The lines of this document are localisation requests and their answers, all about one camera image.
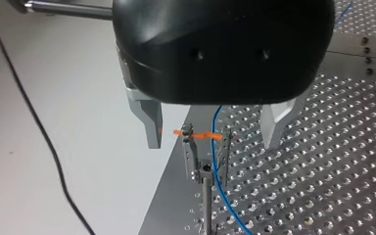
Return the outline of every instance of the mounting hole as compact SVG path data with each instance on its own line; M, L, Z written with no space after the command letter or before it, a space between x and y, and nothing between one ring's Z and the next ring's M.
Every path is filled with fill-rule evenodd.
M190 57L196 61L202 61L204 59L204 52L199 48L194 48L190 51Z
M270 57L270 51L267 49L257 49L256 50L256 57L258 58L259 61L267 61L268 58Z
M209 164L206 164L206 165L203 166L203 170L205 172L210 172L212 170L212 167Z

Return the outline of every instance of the metal post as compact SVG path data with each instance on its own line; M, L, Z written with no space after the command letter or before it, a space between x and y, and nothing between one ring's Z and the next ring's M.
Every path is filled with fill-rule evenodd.
M72 3L55 3L45 1L28 1L24 4L29 12L82 17L97 20L111 21L112 8L87 6Z
M203 214L205 234L212 234L212 181L203 178Z

